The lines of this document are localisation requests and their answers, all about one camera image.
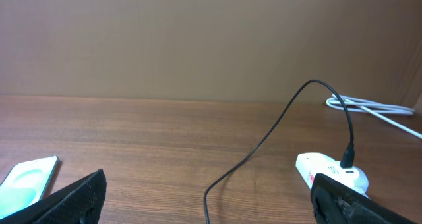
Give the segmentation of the blue Galaxy smartphone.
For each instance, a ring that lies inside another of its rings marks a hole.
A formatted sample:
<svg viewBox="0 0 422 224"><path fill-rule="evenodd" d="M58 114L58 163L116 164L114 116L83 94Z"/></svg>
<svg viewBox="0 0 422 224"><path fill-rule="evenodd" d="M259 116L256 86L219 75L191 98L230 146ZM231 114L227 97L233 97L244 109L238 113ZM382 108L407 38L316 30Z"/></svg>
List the blue Galaxy smartphone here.
<svg viewBox="0 0 422 224"><path fill-rule="evenodd" d="M1 183L1 219L40 201L58 164L51 156L15 165Z"/></svg>

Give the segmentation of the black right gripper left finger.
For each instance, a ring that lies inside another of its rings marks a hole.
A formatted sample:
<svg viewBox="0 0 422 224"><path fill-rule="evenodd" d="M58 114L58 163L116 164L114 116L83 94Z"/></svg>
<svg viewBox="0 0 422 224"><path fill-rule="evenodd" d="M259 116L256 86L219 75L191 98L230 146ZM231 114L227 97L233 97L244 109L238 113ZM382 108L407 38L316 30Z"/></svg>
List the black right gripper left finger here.
<svg viewBox="0 0 422 224"><path fill-rule="evenodd" d="M1 224L97 224L106 198L102 169L1 220Z"/></svg>

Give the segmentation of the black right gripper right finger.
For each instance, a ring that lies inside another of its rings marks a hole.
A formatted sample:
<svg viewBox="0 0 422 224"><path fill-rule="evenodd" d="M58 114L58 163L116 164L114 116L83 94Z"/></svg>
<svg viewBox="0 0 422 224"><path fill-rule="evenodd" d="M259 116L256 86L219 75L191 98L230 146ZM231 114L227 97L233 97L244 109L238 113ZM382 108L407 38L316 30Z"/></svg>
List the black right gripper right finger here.
<svg viewBox="0 0 422 224"><path fill-rule="evenodd" d="M322 173L315 176L311 203L318 224L415 224Z"/></svg>

